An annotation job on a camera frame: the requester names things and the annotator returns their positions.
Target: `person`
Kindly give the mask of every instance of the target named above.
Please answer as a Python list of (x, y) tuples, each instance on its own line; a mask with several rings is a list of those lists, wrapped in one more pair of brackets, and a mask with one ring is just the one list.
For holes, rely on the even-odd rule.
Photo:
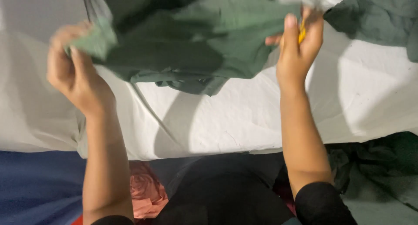
[[(303, 17), (311, 14), (305, 8)], [(294, 15), (285, 18), (277, 81), (283, 154), (246, 153), (163, 159), (150, 164), (170, 198), (154, 224), (356, 224), (333, 187), (326, 149), (312, 118), (305, 79), (322, 45), (323, 19), (314, 21), (301, 44)], [(85, 116), (88, 160), (83, 186), (84, 224), (133, 224), (129, 166), (114, 94), (91, 58), (63, 46), (89, 23), (66, 26), (51, 39), (47, 78)], [(287, 168), (297, 217), (271, 190)]]

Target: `green clothing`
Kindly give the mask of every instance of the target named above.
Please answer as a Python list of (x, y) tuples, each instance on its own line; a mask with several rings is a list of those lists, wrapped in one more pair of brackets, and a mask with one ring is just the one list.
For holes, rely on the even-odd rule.
[(410, 132), (327, 145), (335, 187), (359, 224), (416, 224), (417, 149)]
[(272, 0), (104, 0), (113, 20), (71, 42), (130, 82), (215, 94), (228, 78), (253, 78), (300, 4)]
[(351, 39), (407, 48), (418, 62), (418, 0), (343, 0), (324, 19)]

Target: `mattress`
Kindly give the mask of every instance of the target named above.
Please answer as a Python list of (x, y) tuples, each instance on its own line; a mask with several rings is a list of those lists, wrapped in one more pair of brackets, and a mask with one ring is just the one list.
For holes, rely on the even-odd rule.
[[(45, 79), (48, 39), (59, 26), (86, 17), (82, 0), (0, 2), (0, 150), (77, 149), (87, 157), (83, 115)], [(255, 78), (229, 79), (212, 97), (131, 84), (97, 70), (115, 93), (131, 160), (265, 153), (281, 149), (277, 58), (275, 51)], [(418, 64), (408, 61), (405, 48), (351, 41), (326, 24), (306, 80), (323, 141), (418, 130), (417, 81)]]

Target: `pink cloth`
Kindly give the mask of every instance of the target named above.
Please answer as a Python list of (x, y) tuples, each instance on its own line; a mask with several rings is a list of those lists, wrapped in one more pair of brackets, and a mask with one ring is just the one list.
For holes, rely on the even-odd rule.
[(146, 162), (130, 162), (134, 218), (155, 218), (169, 201), (164, 186)]

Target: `right hand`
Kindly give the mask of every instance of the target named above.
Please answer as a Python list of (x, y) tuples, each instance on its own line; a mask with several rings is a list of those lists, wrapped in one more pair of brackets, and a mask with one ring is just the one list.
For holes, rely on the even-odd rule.
[[(303, 8), (303, 17), (312, 13), (311, 8)], [(313, 61), (322, 46), (324, 20), (322, 17), (309, 25), (305, 39), (299, 44), (299, 26), (295, 15), (285, 18), (285, 31), (280, 39), (280, 57), (277, 62), (276, 77), (281, 91), (305, 91), (305, 79)]]
[(48, 81), (64, 94), (86, 118), (116, 111), (115, 96), (93, 67), (91, 58), (71, 48), (71, 58), (63, 47), (88, 32), (90, 24), (65, 26), (51, 38), (48, 53)]

